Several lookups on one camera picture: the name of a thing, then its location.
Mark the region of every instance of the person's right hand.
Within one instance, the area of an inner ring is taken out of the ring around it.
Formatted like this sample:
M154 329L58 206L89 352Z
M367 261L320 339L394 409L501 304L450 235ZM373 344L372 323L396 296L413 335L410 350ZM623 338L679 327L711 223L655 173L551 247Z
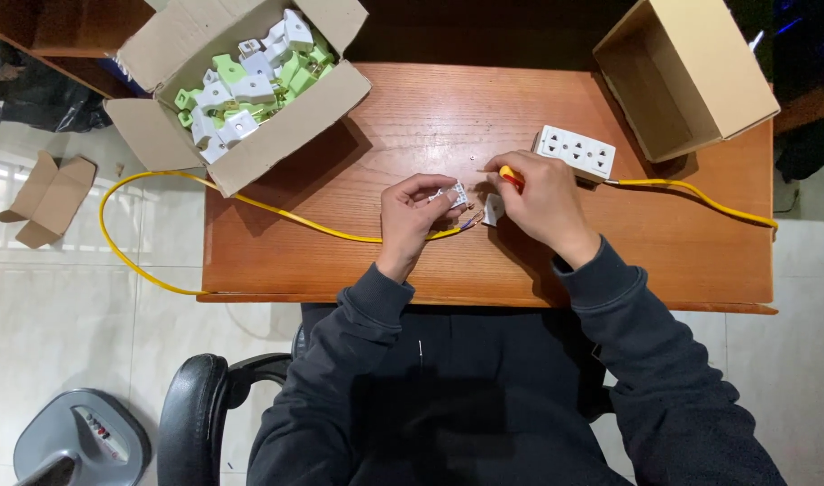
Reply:
M499 176L504 165L526 179L523 193ZM484 170L502 195L505 212L526 234L552 248L574 270L595 258L601 236L585 220L568 164L518 150L493 157Z

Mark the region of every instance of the dark pants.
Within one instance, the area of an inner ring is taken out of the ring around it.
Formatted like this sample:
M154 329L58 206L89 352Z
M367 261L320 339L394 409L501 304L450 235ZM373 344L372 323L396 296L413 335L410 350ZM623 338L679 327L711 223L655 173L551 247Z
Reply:
M301 304L307 341L336 307ZM434 393L473 397L487 384L525 388L589 420L612 410L604 366L570 310L409 305L400 322L399 340L362 388L364 414Z

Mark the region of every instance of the gray appliance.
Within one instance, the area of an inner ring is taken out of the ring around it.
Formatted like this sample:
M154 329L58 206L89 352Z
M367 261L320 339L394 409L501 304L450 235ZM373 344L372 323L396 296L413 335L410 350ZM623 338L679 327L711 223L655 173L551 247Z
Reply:
M115 397L90 388L46 405L13 454L24 486L135 486L150 460L141 424Z

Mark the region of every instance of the cardboard box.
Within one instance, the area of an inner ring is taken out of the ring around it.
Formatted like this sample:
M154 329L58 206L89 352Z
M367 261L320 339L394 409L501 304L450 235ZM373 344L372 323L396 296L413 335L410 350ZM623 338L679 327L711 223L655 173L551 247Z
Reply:
M368 15L356 0L171 0L126 41L118 57L154 97L113 99L106 111L149 171L207 166L220 192L230 197L369 93L369 81L341 58L333 71L227 154L210 165L204 162L177 118L178 90L201 87L213 56L236 53L239 42L264 38L286 8L303 11L340 57Z
M781 111L722 0L640 0L593 53L652 162Z
M0 222L27 221L16 240L28 248L40 248L63 236L94 183L96 166L82 156L55 163L48 152L37 153L25 185L9 209L0 212Z

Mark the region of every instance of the person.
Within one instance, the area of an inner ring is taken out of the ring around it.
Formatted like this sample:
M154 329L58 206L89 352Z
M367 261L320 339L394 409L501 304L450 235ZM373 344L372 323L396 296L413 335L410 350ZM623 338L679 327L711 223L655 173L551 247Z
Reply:
M495 173L506 164L522 193ZM516 151L485 170L507 216L555 252L572 311L618 379L609 398L637 483L784 484L706 348L590 228L571 168ZM418 174L382 193L381 252L312 327L262 415L247 484L630 484L578 410L565 314L407 306L428 231L459 213L453 191L427 196L455 182ZM545 322L554 315L563 323Z

